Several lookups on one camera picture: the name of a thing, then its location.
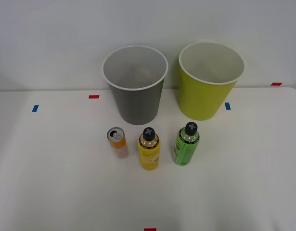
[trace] red tape marker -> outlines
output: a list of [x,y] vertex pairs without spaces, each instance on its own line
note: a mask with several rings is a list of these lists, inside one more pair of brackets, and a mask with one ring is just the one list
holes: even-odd
[[99,95],[90,95],[89,99],[98,99],[100,96]]
[[275,83],[272,83],[272,84],[271,84],[271,86],[280,86],[280,85],[282,85],[282,83],[276,83],[276,82],[275,82]]

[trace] bottle label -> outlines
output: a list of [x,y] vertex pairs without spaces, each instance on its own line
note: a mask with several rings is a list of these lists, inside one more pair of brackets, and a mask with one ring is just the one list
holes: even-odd
[[194,142],[187,142],[181,137],[181,130],[177,134],[176,145],[172,152],[172,159],[177,165],[188,164],[199,143],[199,138]]
[[147,170],[157,168],[161,148],[160,141],[158,140],[155,147],[145,147],[141,144],[140,140],[138,140],[138,148],[142,167]]

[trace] tape marker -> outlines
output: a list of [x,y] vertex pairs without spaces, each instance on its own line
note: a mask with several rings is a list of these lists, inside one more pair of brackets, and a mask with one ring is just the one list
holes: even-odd
[[231,110],[229,103],[225,103],[225,107],[226,107],[226,110]]
[[98,99],[100,96],[99,95],[90,95],[89,99]]
[[34,105],[32,112],[37,112],[38,108],[39,108],[39,105]]
[[271,86],[280,86],[280,85],[282,85],[282,83],[274,82],[274,83],[271,84]]

